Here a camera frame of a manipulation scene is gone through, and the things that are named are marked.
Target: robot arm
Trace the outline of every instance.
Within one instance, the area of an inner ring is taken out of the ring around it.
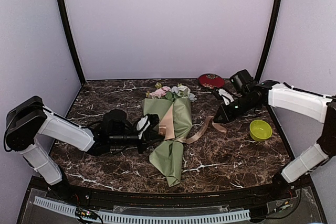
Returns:
[[[35,138],[37,134],[53,137],[81,151],[97,156],[109,153],[111,145],[138,147],[142,153],[153,143],[162,140],[152,129],[159,123],[158,115],[146,115],[131,125],[126,113],[112,110],[94,128],[82,127],[54,113],[43,105],[40,97],[32,97],[7,115],[4,146],[19,152],[29,165],[60,194],[68,187],[65,174],[54,163]]]
[[[292,183],[336,155],[335,98],[295,89],[277,81],[257,84],[246,70],[232,76],[231,82],[242,96],[219,107],[214,118],[216,123],[228,123],[256,106],[270,105],[309,116],[324,124],[317,142],[275,175],[274,184]]]

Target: green bowl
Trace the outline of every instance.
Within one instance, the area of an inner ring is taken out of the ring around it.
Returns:
[[[272,136],[272,127],[263,120],[250,123],[250,136],[254,141],[263,142]]]

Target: white wall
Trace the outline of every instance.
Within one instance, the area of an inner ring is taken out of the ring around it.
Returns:
[[[80,88],[56,0],[0,0],[0,132],[7,112],[33,95],[65,114]],[[44,146],[50,148],[50,139]],[[33,170],[0,147],[0,223],[16,223]]]
[[[336,94],[336,0],[282,0],[262,79]],[[285,110],[276,114],[296,155],[321,135],[322,125],[313,119]],[[335,174],[336,159],[312,174],[329,223],[336,223]]]
[[[255,73],[273,0],[66,0],[87,79]]]

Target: flower bouquet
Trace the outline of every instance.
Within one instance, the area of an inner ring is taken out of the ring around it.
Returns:
[[[150,155],[150,162],[166,176],[168,185],[174,186],[181,181],[183,144],[191,128],[191,102],[196,97],[190,88],[179,84],[177,87],[155,85],[156,91],[146,93],[142,101],[143,114],[157,114],[160,118],[157,130],[165,136],[163,141]]]
[[[192,128],[191,104],[196,97],[190,88],[179,84],[177,87],[155,85],[156,91],[146,93],[142,101],[143,114],[157,114],[160,118],[156,128],[165,140],[187,137]]]

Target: marble surface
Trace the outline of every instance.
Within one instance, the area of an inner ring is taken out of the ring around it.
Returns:
[[[221,103],[199,87],[195,79],[89,81],[76,98],[68,118],[87,125],[112,109],[122,109],[133,123],[142,115],[141,101],[146,91],[154,91],[158,81],[171,87],[182,83],[196,95],[190,136],[207,116],[215,115]],[[234,91],[229,82],[225,87]],[[204,193],[268,184],[290,158],[266,108],[255,112],[249,111],[223,125],[226,134],[209,128],[197,142],[185,145],[181,183],[174,187],[168,187],[165,177],[150,164],[152,147],[144,154],[130,147],[118,155],[94,157],[56,141],[50,155],[64,169],[71,184],[89,188],[133,193]],[[265,120],[273,128],[273,136],[263,143],[249,136],[249,124],[255,119]]]

